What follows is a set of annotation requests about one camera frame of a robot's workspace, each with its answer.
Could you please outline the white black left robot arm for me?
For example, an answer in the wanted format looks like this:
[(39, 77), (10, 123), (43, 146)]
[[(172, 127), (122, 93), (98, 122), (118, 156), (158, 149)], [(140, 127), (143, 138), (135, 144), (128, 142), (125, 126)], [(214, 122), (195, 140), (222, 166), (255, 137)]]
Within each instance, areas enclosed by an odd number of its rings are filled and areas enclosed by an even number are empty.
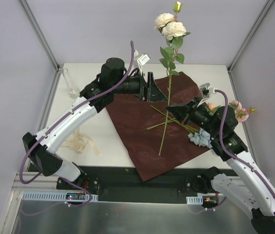
[(144, 78), (141, 69), (125, 68), (120, 58), (109, 58), (101, 66), (96, 79), (85, 86), (74, 103), (45, 129), (27, 132), (23, 144), (27, 157), (44, 176), (56, 175), (67, 180), (73, 189), (84, 185), (84, 173), (73, 162), (56, 155), (62, 143), (85, 121), (89, 120), (114, 101), (115, 94), (134, 95), (148, 103), (166, 101), (158, 88), (152, 72)]

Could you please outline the peach rose flower stem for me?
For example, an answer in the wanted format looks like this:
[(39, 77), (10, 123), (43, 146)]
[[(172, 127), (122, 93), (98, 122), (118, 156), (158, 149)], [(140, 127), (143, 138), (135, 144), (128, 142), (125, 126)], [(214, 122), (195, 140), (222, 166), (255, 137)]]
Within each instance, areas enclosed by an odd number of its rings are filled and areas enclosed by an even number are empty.
[(153, 126), (147, 127), (146, 129), (147, 129), (147, 130), (151, 130), (151, 129), (156, 128), (156, 127), (158, 127), (158, 126), (166, 125), (166, 124), (168, 124), (168, 123), (175, 122), (175, 121), (176, 121), (175, 118), (172, 118), (172, 119), (169, 119), (169, 120), (164, 121), (164, 122), (162, 122), (162, 123), (155, 124), (155, 125), (153, 125)]

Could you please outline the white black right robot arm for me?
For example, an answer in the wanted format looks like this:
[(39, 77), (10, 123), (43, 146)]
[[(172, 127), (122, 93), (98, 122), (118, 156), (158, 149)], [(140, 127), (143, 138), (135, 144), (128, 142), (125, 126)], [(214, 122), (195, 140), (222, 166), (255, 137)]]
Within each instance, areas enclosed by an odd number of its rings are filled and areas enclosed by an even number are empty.
[(220, 192), (238, 206), (249, 217), (257, 233), (275, 234), (275, 187), (235, 133), (238, 121), (234, 109), (225, 105), (211, 115), (200, 101), (200, 97), (195, 97), (188, 103), (170, 105), (166, 109), (181, 124), (193, 122), (209, 133), (212, 150), (244, 183), (244, 187), (240, 187), (218, 168), (212, 167), (202, 174), (201, 188), (205, 192)]

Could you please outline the blue hydrangea flower stem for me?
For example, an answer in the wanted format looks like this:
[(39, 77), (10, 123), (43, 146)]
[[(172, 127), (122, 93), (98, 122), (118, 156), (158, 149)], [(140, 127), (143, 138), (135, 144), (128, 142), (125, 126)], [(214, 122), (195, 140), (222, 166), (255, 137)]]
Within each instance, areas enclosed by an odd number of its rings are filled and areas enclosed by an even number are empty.
[[(167, 120), (172, 119), (168, 114), (164, 114), (162, 111), (151, 105), (151, 108), (153, 108), (158, 113), (162, 114), (163, 116), (167, 117)], [(199, 147), (207, 147), (208, 149), (212, 149), (211, 145), (211, 136), (208, 132), (200, 128), (199, 130), (191, 127), (189, 125), (181, 124), (179, 121), (175, 121), (173, 123), (178, 124), (179, 126), (182, 126), (185, 128), (189, 134), (187, 135), (190, 142), (194, 143), (195, 145), (198, 145)]]

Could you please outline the white peony flower stem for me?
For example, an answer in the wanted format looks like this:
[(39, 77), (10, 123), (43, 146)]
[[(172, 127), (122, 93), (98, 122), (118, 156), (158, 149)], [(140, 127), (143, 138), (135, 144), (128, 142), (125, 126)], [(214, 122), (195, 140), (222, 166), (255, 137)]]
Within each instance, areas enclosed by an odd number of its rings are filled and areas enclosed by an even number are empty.
[(166, 47), (160, 48), (162, 58), (159, 61), (165, 68), (168, 78), (167, 104), (170, 104), (171, 101), (172, 77), (179, 75), (175, 63), (184, 63), (184, 54), (180, 53), (179, 50), (183, 45), (183, 38), (190, 34), (184, 24), (178, 20), (178, 14), (182, 7), (183, 4), (180, 1), (175, 2), (173, 13), (162, 13), (154, 22), (155, 29), (164, 37), (166, 42)]

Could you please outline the cream ribbon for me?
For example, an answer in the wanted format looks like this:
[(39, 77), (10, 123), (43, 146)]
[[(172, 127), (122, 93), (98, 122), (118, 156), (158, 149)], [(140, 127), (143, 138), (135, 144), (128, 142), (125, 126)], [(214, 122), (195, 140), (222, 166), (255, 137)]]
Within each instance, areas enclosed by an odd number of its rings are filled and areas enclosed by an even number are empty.
[(82, 154), (86, 147), (89, 146), (96, 156), (101, 155), (101, 152), (90, 137), (80, 133), (80, 128), (76, 129), (62, 144), (61, 147), (69, 148), (77, 154)]

